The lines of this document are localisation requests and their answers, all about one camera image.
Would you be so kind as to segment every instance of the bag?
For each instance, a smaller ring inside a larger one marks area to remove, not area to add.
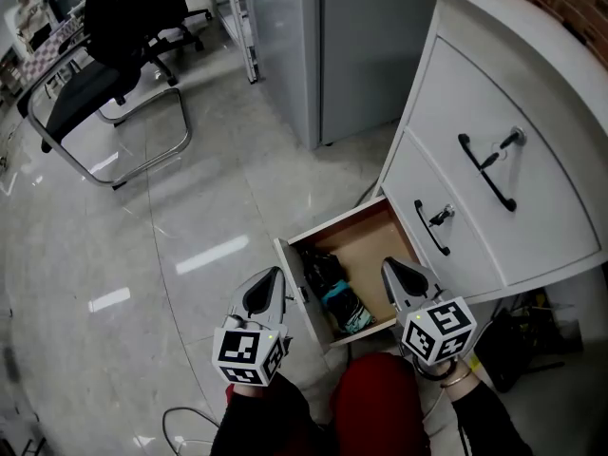
[[[374,322],[373,316],[348,284],[346,272],[337,256],[315,249],[302,250],[300,256],[304,263],[304,276],[313,294],[335,317],[342,333],[357,333]]]

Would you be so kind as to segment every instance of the office chair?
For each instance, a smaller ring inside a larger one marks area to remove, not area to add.
[[[183,22],[187,17],[202,13],[207,20],[212,20],[209,9],[188,11],[185,0],[116,0],[116,5],[122,25],[131,33],[137,32],[142,39],[145,58],[159,68],[168,84],[176,85],[177,78],[158,56],[189,44],[194,44],[195,50],[203,50],[200,38],[192,35]],[[165,29],[180,29],[181,39],[171,42],[161,39],[159,33]]]
[[[27,117],[34,130],[42,136],[43,152],[54,149],[89,181],[101,186],[110,186],[114,190],[141,172],[180,153],[192,139],[181,93],[174,87],[158,93],[119,118],[107,118],[101,112],[100,108],[112,99],[118,105],[125,103],[124,97],[137,85],[141,77],[141,67],[147,60],[141,34],[130,27],[134,24],[133,21],[121,20],[123,8],[115,5],[116,1],[86,0],[85,27],[82,30],[84,36],[78,35],[78,32],[72,36],[77,42],[62,53],[53,66],[24,92],[18,103],[21,115]],[[81,48],[86,48],[93,61],[82,69],[76,69],[79,72],[75,73],[60,91],[47,125],[44,126],[33,113],[33,92]],[[96,178],[61,145],[63,138],[93,113],[103,122],[116,126],[170,94],[177,96],[185,124],[185,135],[180,143],[115,180]]]

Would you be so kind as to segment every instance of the black drawer handle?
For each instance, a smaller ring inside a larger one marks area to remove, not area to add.
[[[487,182],[487,185],[490,186],[490,189],[492,191],[494,191],[494,194],[499,199],[499,201],[501,202],[501,204],[508,211],[510,211],[511,213],[513,213],[517,209],[517,202],[515,202],[514,199],[507,199],[507,198],[505,198],[503,196],[503,193],[501,193],[501,191],[499,191],[498,187],[496,187],[496,184],[494,184],[494,182],[492,182],[492,179],[489,178],[487,176],[487,174],[485,173],[485,171],[481,168],[481,166],[477,162],[477,159],[475,159],[475,156],[473,155],[473,153],[471,152],[471,150],[468,148],[468,145],[471,142],[471,139],[468,137],[468,135],[466,133],[459,134],[458,135],[458,142],[460,143],[461,147],[465,151],[466,155],[471,159],[471,162],[473,162],[473,165],[475,165],[475,168],[480,172],[480,174],[482,175],[482,177],[485,179],[485,182]]]
[[[430,228],[428,228],[427,226],[427,222],[425,221],[424,218],[422,218],[422,213],[420,212],[420,208],[422,208],[422,202],[417,199],[414,202],[414,206],[416,206],[416,213],[418,213],[418,218],[422,221],[422,224],[425,225],[425,228],[427,229],[427,233],[428,235],[431,237],[431,239],[433,240],[433,243],[435,244],[435,246],[439,249],[439,251],[444,254],[446,257],[449,255],[449,248],[447,247],[442,247],[437,240],[435,239],[435,237],[433,236],[433,234],[430,232]]]

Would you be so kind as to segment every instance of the bracelet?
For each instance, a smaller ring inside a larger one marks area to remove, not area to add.
[[[472,372],[473,372],[473,370],[471,369],[471,367],[468,367],[468,370],[466,371],[466,373],[464,375],[458,377],[456,380],[452,380],[451,382],[449,382],[447,384],[441,384],[440,387],[442,389],[447,389],[448,387],[452,387],[452,386],[456,385],[457,383],[465,380],[465,378],[467,378]]]
[[[428,371],[424,370],[420,366],[420,360],[418,359],[418,356],[416,356],[415,354],[414,354],[412,361],[413,361],[413,365],[414,365],[414,368],[416,369],[416,371],[418,371],[418,373],[420,375],[424,376],[427,380],[432,380],[433,382],[439,382],[441,380],[445,380],[453,372],[456,371],[456,358],[451,359],[447,371],[445,373],[441,373],[440,375],[436,375],[435,373],[429,373]]]

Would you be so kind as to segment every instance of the black sleeve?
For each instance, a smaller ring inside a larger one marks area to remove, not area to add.
[[[211,456],[271,455],[270,414],[267,401],[233,393],[219,426]]]
[[[465,430],[473,456],[532,455],[532,450],[513,426],[503,403],[484,382],[452,405],[459,424]]]

